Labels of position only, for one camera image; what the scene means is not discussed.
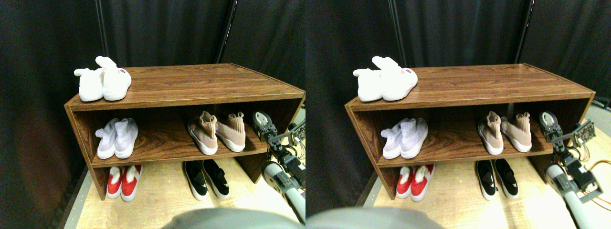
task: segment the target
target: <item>red and white slipper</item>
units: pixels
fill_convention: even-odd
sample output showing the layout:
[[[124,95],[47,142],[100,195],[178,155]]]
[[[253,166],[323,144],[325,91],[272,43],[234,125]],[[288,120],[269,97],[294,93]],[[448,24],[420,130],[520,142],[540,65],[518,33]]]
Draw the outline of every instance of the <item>red and white slipper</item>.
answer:
[[[123,183],[123,167],[111,167],[106,186],[106,196],[116,199],[121,194],[121,183]]]
[[[420,202],[426,194],[426,189],[431,183],[433,174],[435,173],[435,165],[420,165],[415,171],[414,179],[412,181],[411,191],[412,200]]]
[[[397,184],[397,197],[405,199],[411,195],[411,184],[414,180],[414,170],[403,166],[399,172],[399,183]]]
[[[129,166],[124,174],[125,178],[121,184],[121,198],[126,202],[130,202],[136,196],[138,181],[140,181],[142,176],[142,165]]]

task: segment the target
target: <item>wooden shoe rack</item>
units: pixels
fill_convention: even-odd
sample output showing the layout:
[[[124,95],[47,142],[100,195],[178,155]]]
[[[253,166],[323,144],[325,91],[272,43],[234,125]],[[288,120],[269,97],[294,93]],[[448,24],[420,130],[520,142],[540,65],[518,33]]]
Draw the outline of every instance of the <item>wooden shoe rack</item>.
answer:
[[[100,198],[112,166],[232,158],[253,182],[267,160],[267,144],[252,129],[252,113],[265,111],[278,130],[286,130],[306,98],[305,91],[234,64],[125,68],[132,77],[127,96],[118,101],[83,102],[76,95],[64,108]],[[214,155],[204,155],[186,131],[186,121],[208,111],[223,120],[241,111],[246,124],[246,147],[230,151],[219,141]],[[133,118],[138,137],[129,158],[100,159],[95,131],[112,118]]]
[[[551,111],[562,130],[574,130],[595,92],[575,82],[528,64],[464,67],[413,68],[418,84],[398,101],[361,102],[355,98],[345,105],[365,152],[391,199],[395,198],[399,170],[404,165],[484,159],[529,157],[543,177],[551,160],[552,147],[538,126],[539,113]],[[489,154],[477,134],[477,122],[489,111],[505,116],[530,113],[532,148],[521,153],[503,136],[505,149]],[[380,132],[403,118],[424,118],[429,127],[418,156],[404,159],[382,157],[386,139]]]

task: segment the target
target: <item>black sneaker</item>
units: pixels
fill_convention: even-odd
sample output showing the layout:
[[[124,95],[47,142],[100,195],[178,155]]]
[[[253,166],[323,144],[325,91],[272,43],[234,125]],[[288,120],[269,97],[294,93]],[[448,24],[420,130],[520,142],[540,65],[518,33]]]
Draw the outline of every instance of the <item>black sneaker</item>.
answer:
[[[199,161],[183,162],[183,169],[191,186],[191,192],[198,200],[204,200],[208,194],[206,179],[203,177],[202,164]]]
[[[492,163],[489,160],[477,161],[475,168],[477,169],[477,177],[480,180],[481,193],[487,200],[493,200],[496,196],[496,184],[494,184]]]
[[[219,168],[214,160],[203,160],[203,170],[208,175],[210,181],[212,181],[212,188],[214,193],[219,198],[229,197],[229,185],[225,180],[225,171]]]
[[[494,160],[494,170],[500,177],[500,183],[503,186],[503,192],[510,199],[518,197],[518,182],[513,176],[513,170],[509,167],[509,163],[505,159]]]

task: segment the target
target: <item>shoe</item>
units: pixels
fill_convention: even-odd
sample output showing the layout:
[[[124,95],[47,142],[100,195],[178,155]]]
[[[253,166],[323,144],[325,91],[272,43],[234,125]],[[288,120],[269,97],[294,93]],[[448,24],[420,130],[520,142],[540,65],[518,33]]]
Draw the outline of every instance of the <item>shoe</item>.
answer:
[[[401,157],[405,159],[418,156],[428,135],[428,125],[423,118],[412,120],[401,123]]]
[[[513,147],[520,152],[528,152],[532,145],[532,137],[530,135],[530,114],[516,115],[517,126],[511,124],[506,117],[500,119],[500,130],[507,136]]]
[[[414,180],[412,180],[411,192],[412,200],[420,202],[424,199],[426,189],[433,179],[435,174],[435,165],[420,165],[414,173]]]
[[[475,163],[477,178],[480,180],[481,193],[487,200],[494,200],[496,196],[496,184],[494,183],[494,172],[489,160],[477,161]]]
[[[123,167],[111,167],[108,175],[108,185],[106,186],[106,196],[116,199],[121,195],[121,184],[123,183]]]
[[[205,155],[213,155],[219,149],[216,141],[216,117],[203,111],[200,117],[193,117],[187,127],[189,135]]]
[[[225,171],[219,168],[214,160],[203,160],[203,171],[212,181],[212,189],[217,197],[225,199],[229,197],[229,185],[225,180]]]
[[[382,98],[395,101],[405,98],[418,84],[418,76],[409,68],[401,68],[390,57],[373,57],[371,61],[381,69]]]
[[[75,76],[80,76],[78,96],[83,102],[99,100],[103,96],[103,73],[102,68],[95,71],[89,68],[75,70]]]
[[[405,199],[411,195],[411,186],[414,182],[414,170],[403,166],[399,172],[399,183],[397,184],[397,197]]]
[[[117,122],[119,122],[119,120],[113,118],[103,129],[98,129],[95,131],[95,136],[102,138],[100,140],[100,144],[98,145],[98,158],[100,159],[110,158],[115,153],[114,144],[115,140],[117,139],[117,129],[115,128],[115,123]]]
[[[519,195],[518,182],[516,181],[515,176],[513,176],[513,170],[509,166],[509,163],[507,163],[507,160],[494,160],[494,170],[500,177],[500,183],[503,186],[503,192],[505,193],[505,196],[510,199],[517,198]]]
[[[129,166],[124,174],[125,178],[121,184],[121,198],[125,202],[130,202],[136,196],[138,181],[140,181],[142,176],[142,165]]]
[[[380,135],[386,138],[386,144],[382,149],[382,156],[388,160],[401,155],[401,123],[408,122],[408,119],[403,119],[391,129],[385,129]]]
[[[115,155],[117,158],[129,158],[134,151],[134,143],[138,136],[138,126],[131,118],[124,118],[115,123],[117,129],[117,140],[115,141]]]
[[[490,112],[488,116],[482,119],[477,125],[477,133],[480,135],[486,150],[492,155],[498,155],[503,152],[503,137],[500,134],[500,117]]]
[[[227,148],[234,152],[244,150],[246,146],[246,132],[244,132],[244,114],[230,114],[227,124],[216,122],[216,135],[221,138]]]
[[[208,195],[208,188],[206,187],[206,179],[203,177],[202,162],[185,161],[183,162],[183,169],[187,175],[193,196],[198,200],[204,200]]]
[[[381,70],[373,71],[367,69],[357,69],[352,72],[359,78],[359,99],[363,102],[379,100],[382,98],[382,81],[380,78]]]
[[[105,100],[115,101],[125,98],[131,85],[131,75],[108,57],[98,56],[95,62],[104,68],[103,96]]]

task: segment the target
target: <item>light wooden floor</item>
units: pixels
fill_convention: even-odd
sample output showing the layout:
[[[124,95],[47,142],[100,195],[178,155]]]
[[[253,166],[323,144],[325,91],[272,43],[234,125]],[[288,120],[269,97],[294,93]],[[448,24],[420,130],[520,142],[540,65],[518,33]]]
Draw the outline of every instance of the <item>light wooden floor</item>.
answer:
[[[177,214],[216,207],[269,211],[297,221],[282,196],[263,179],[253,184],[233,158],[215,161],[225,170],[231,188],[227,199],[210,192],[205,201],[196,200],[180,162],[148,164],[143,166],[141,183],[132,202],[124,202],[120,197],[101,201],[91,186],[77,228],[159,228]]]
[[[591,150],[590,163],[611,157],[611,138],[598,129],[596,134],[597,137],[587,143]],[[497,178],[500,192],[494,201],[487,201],[481,194],[475,163],[458,162],[436,166],[434,178],[421,202],[413,202],[410,198],[390,200],[382,188],[374,206],[422,211],[445,228],[575,228],[564,201],[543,182],[528,159],[507,161],[520,188],[520,197],[515,200],[505,197]],[[593,171],[603,190],[611,191],[611,167],[601,164]],[[603,194],[601,198],[611,200],[611,194]],[[606,226],[611,223],[611,212],[591,202],[584,206],[593,223]]]

